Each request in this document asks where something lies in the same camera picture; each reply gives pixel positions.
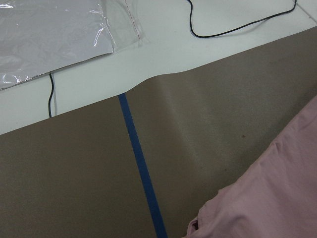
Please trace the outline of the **pink Snoopy t-shirt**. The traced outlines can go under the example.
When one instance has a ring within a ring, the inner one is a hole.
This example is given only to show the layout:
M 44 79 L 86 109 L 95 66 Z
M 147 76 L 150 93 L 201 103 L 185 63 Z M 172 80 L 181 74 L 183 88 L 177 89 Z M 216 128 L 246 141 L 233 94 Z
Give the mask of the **pink Snoopy t-shirt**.
M 237 179 L 199 210 L 188 238 L 317 235 L 317 101 L 312 99 Z

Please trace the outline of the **clear plastic bag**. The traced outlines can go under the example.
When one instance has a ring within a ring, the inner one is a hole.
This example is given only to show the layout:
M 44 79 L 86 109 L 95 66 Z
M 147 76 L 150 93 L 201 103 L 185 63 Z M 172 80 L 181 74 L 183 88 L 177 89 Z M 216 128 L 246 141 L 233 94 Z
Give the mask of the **clear plastic bag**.
M 139 44 L 136 0 L 3 0 L 0 88 Z

